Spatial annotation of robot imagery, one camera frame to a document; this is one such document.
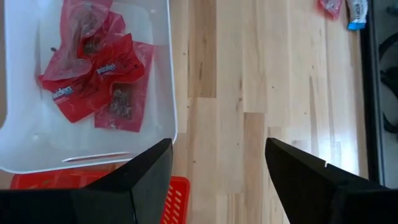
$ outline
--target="red crate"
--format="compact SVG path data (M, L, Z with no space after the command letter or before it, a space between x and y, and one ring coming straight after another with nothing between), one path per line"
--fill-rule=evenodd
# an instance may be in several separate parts
M77 189L84 187L109 174L107 171L94 170L57 170L35 174L16 174L11 189ZM172 177L161 224L184 224L187 218L189 180L184 177Z

